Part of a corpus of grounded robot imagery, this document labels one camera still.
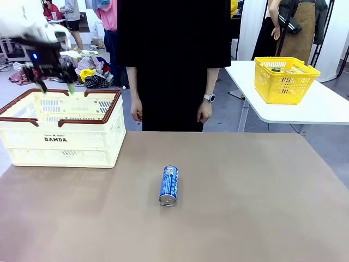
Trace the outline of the person's right hand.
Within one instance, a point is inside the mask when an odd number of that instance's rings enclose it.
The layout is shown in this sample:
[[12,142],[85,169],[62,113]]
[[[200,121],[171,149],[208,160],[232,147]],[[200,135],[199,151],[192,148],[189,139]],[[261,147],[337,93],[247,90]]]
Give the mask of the person's right hand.
[[142,103],[138,97],[131,99],[130,113],[135,121],[142,122],[143,120]]

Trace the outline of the person's left hand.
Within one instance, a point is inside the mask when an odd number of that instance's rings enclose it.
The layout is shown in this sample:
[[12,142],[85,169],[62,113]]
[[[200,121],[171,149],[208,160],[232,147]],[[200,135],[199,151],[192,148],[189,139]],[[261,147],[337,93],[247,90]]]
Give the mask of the person's left hand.
[[212,104],[208,100],[203,100],[197,112],[197,122],[206,123],[212,115]]

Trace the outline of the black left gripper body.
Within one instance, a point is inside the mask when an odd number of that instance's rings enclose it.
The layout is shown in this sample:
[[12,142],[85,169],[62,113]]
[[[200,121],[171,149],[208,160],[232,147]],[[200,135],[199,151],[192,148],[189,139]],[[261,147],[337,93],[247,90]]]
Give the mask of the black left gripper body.
[[41,43],[26,45],[30,63],[26,64],[26,75],[35,76],[64,76],[65,71],[60,62],[60,43]]

